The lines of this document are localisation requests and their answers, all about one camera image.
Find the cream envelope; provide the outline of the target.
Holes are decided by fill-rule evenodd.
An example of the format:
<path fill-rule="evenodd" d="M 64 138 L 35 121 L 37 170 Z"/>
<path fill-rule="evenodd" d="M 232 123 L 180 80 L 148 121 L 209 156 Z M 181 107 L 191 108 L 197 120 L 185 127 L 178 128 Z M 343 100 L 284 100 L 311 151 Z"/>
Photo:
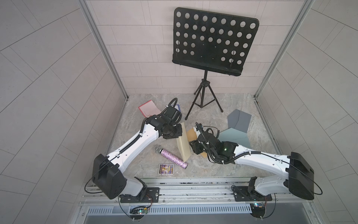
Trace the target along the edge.
<path fill-rule="evenodd" d="M 177 138 L 177 145 L 178 145 L 178 149 L 181 154 L 182 161 L 186 162 L 189 159 L 189 157 L 191 156 L 191 148 L 190 148 L 189 141 L 187 138 L 185 124 L 183 122 L 180 124 L 181 124 L 181 128 L 182 128 L 182 136 Z"/>

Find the pink red-bordered letter paper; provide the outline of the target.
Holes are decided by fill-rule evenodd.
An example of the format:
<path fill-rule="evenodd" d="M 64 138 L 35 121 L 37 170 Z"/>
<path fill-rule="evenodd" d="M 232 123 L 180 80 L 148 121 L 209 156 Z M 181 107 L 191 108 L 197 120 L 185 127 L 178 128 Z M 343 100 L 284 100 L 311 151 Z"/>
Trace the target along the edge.
<path fill-rule="evenodd" d="M 161 111 L 157 108 L 157 106 L 155 105 L 155 103 L 152 100 L 139 106 L 139 110 L 146 118 L 149 118 L 153 115 L 158 115 L 161 113 Z"/>

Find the blue-grey envelope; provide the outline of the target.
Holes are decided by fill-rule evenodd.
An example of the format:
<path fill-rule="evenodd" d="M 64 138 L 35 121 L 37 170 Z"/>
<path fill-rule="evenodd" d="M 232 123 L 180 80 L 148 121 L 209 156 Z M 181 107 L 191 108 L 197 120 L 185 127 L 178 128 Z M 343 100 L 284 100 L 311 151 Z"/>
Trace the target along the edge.
<path fill-rule="evenodd" d="M 237 129 L 234 128 L 229 128 L 223 132 L 221 132 L 219 134 L 219 138 L 218 138 L 221 142 L 223 141 L 229 141 L 229 142 L 234 142 L 237 143 L 239 145 L 242 145 L 246 148 L 252 148 L 249 138 L 248 138 L 248 134 L 242 131 L 239 131 Z"/>

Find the dark grey envelope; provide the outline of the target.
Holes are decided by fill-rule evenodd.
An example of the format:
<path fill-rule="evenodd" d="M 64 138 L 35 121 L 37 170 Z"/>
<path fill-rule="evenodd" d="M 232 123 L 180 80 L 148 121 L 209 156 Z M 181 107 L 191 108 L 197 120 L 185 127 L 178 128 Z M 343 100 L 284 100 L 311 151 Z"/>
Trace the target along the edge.
<path fill-rule="evenodd" d="M 252 115 L 235 109 L 227 116 L 228 128 L 233 128 L 238 131 L 247 133 L 250 125 Z"/>

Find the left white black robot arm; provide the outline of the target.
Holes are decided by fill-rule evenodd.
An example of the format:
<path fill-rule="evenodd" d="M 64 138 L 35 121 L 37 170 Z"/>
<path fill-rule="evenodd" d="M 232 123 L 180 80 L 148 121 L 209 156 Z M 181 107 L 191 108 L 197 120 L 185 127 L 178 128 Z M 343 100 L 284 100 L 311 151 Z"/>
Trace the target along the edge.
<path fill-rule="evenodd" d="M 182 113 L 168 105 L 158 115 L 144 118 L 140 130 L 124 145 L 107 156 L 98 155 L 94 159 L 91 181 L 109 199 L 121 197 L 131 202 L 142 202 L 146 198 L 147 185 L 139 178 L 124 176 L 130 163 L 159 137 L 175 139 L 182 136 L 179 123 Z"/>

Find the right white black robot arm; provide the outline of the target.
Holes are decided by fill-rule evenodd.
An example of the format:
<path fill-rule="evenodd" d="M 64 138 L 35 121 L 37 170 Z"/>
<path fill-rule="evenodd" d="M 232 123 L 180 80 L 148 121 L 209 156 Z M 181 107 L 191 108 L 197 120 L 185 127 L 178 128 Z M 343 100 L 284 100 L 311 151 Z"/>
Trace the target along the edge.
<path fill-rule="evenodd" d="M 193 151 L 196 154 L 206 153 L 210 162 L 247 165 L 273 173 L 269 177 L 252 177 L 248 187 L 233 186 L 232 191 L 241 200 L 270 201 L 272 195 L 277 193 L 291 193 L 305 200 L 314 199 L 314 170 L 301 154 L 274 155 L 235 142 L 220 141 L 211 127 L 199 123 L 195 124 L 193 131 L 197 136 L 196 140 L 190 142 Z"/>

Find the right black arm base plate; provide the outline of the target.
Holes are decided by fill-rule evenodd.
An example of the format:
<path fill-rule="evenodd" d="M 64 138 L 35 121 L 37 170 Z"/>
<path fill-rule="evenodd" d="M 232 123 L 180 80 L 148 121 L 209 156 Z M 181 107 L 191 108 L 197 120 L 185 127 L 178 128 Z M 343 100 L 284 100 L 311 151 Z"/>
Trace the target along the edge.
<path fill-rule="evenodd" d="M 257 193 L 255 190 L 249 191 L 248 186 L 231 186 L 231 190 L 234 193 L 236 202 L 254 202 L 254 201 L 272 201 L 272 196 L 269 194 L 263 196 Z"/>

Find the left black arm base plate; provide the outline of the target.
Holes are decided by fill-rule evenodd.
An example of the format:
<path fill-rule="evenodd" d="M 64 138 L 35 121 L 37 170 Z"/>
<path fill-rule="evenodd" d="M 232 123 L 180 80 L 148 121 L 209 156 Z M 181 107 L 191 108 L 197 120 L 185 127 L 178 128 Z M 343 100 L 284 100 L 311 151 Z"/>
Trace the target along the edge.
<path fill-rule="evenodd" d="M 160 188 L 147 187 L 140 192 L 138 196 L 120 195 L 121 203 L 157 203 L 159 198 Z"/>

